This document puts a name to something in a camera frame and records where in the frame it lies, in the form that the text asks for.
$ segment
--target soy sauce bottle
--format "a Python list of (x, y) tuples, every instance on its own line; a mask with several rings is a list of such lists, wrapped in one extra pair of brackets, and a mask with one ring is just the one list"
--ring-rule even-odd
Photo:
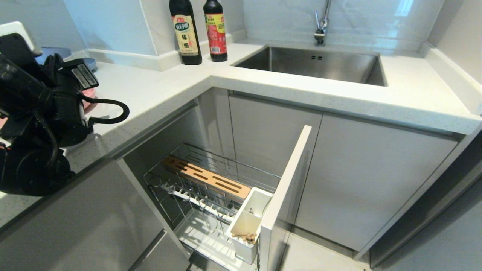
[(226, 61), (228, 59), (228, 49), (226, 46), (223, 7), (217, 0), (207, 0), (203, 9), (211, 59), (214, 62)]
[(194, 22), (194, 13), (189, 0), (169, 0), (169, 10), (174, 23), (179, 51), (185, 65), (202, 63), (198, 33)]

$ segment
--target bottle label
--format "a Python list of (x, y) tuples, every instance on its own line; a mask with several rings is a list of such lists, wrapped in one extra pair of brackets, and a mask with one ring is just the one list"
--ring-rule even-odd
[(209, 48), (212, 54), (226, 54), (226, 29), (222, 13), (205, 14), (206, 28), (208, 31)]
[(181, 55), (199, 55), (192, 17), (178, 14), (173, 22)]

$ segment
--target red label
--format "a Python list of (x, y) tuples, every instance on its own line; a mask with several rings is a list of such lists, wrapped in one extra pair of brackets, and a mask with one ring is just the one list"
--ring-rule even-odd
[(208, 31), (209, 49), (212, 54), (226, 54), (226, 30), (224, 16), (219, 14), (205, 14), (206, 29)]

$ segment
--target white utensil holder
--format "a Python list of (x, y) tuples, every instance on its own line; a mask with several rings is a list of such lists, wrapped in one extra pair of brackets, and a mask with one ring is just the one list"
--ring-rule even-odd
[[(233, 222), (228, 227), (228, 234), (236, 250), (236, 257), (245, 262), (254, 262), (258, 251), (261, 220), (272, 196), (273, 194), (269, 192), (259, 188), (252, 188), (241, 205), (239, 212), (234, 217)], [(254, 244), (249, 241), (243, 241), (242, 237), (232, 237), (233, 234), (249, 235), (253, 233), (256, 233)]]

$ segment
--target chrome wire rack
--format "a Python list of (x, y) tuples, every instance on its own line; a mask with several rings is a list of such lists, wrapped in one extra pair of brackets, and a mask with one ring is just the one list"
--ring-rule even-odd
[(143, 175), (143, 181), (174, 228), (183, 219), (190, 221), (190, 214), (193, 214), (191, 210), (194, 209), (229, 225), (244, 199), (166, 169), (162, 161), (168, 156), (181, 159), (250, 188), (258, 187), (271, 193), (274, 192), (280, 180), (280, 177), (274, 174), (182, 143)]

